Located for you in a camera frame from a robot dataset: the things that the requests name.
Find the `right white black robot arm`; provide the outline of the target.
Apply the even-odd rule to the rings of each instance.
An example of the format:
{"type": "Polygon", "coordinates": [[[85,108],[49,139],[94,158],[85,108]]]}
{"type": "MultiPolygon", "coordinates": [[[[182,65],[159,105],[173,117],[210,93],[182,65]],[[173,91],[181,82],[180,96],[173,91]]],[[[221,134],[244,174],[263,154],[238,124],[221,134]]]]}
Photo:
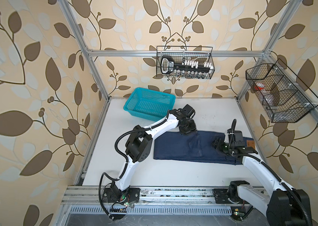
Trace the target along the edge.
{"type": "Polygon", "coordinates": [[[219,153],[241,161],[267,193],[261,193],[247,181],[232,181],[226,192],[228,201],[233,204],[248,202],[267,218],[271,226],[311,226],[310,198],[307,193],[287,183],[253,147],[247,146],[242,132],[235,129],[236,123],[234,119],[227,130],[228,142],[217,138],[212,146],[219,153]]]}

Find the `dark blue denim trousers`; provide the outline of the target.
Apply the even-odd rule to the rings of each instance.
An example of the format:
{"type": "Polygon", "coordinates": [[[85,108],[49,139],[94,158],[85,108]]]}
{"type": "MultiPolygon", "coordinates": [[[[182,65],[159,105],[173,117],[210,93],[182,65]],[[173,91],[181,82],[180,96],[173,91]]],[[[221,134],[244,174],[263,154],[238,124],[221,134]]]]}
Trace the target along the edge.
{"type": "Polygon", "coordinates": [[[219,139],[224,140],[225,134],[214,131],[196,131],[189,135],[166,132],[154,141],[153,159],[241,165],[241,157],[227,156],[213,147],[212,143],[219,139]]]}

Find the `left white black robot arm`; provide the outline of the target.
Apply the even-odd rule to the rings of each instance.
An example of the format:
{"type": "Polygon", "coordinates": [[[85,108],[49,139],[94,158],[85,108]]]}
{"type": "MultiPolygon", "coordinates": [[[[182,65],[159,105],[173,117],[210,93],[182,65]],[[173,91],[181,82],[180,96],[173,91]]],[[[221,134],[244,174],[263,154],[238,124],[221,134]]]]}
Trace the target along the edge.
{"type": "Polygon", "coordinates": [[[125,158],[125,162],[120,175],[117,178],[102,173],[99,181],[98,199],[101,208],[112,221],[118,220],[116,214],[105,208],[102,201],[101,187],[103,178],[107,177],[110,182],[110,189],[116,201],[113,204],[130,203],[128,190],[132,177],[139,163],[143,162],[151,152],[153,141],[167,131],[179,128],[182,135],[189,135],[197,130],[193,120],[196,112],[190,105],[183,108],[168,110],[164,118],[145,127],[135,126],[131,131],[120,135],[114,143],[115,151],[125,158]]]}

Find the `teal plastic basket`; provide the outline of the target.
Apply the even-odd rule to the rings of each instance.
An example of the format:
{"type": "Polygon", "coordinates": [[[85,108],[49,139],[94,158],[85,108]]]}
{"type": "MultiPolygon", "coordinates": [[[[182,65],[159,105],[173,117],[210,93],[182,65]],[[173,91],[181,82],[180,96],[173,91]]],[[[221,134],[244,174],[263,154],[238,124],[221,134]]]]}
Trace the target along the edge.
{"type": "Polygon", "coordinates": [[[159,121],[172,110],[176,97],[151,89],[136,88],[127,99],[123,109],[131,116],[150,121],[159,121]]]}

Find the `red capped clear container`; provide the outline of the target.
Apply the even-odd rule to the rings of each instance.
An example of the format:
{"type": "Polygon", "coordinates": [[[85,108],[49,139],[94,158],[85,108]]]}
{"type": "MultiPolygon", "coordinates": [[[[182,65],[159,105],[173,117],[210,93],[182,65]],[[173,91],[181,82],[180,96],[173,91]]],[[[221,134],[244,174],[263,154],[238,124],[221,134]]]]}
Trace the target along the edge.
{"type": "Polygon", "coordinates": [[[261,91],[261,90],[265,89],[265,84],[263,84],[261,82],[255,82],[253,89],[255,91],[261,91]]]}

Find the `black socket tool set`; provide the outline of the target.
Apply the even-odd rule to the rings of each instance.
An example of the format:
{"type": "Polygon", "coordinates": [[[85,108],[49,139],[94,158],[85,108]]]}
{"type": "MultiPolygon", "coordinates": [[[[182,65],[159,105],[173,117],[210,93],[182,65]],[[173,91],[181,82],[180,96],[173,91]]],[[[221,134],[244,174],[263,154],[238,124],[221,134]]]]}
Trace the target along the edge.
{"type": "Polygon", "coordinates": [[[215,67],[212,62],[202,62],[188,60],[183,57],[175,61],[173,57],[165,55],[161,58],[157,66],[162,75],[171,75],[175,77],[184,77],[186,79],[211,79],[215,67]]]}

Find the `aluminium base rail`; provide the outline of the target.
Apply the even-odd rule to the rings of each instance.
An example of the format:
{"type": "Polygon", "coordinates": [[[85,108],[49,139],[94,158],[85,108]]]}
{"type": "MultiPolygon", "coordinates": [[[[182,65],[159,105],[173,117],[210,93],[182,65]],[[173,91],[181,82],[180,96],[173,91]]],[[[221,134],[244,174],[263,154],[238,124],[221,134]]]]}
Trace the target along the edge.
{"type": "Polygon", "coordinates": [[[256,207],[255,200],[242,198],[229,201],[227,187],[134,186],[124,201],[115,201],[107,187],[100,192],[97,186],[69,186],[60,206],[61,217],[69,214],[126,215],[184,215],[230,216],[256,207]]]}

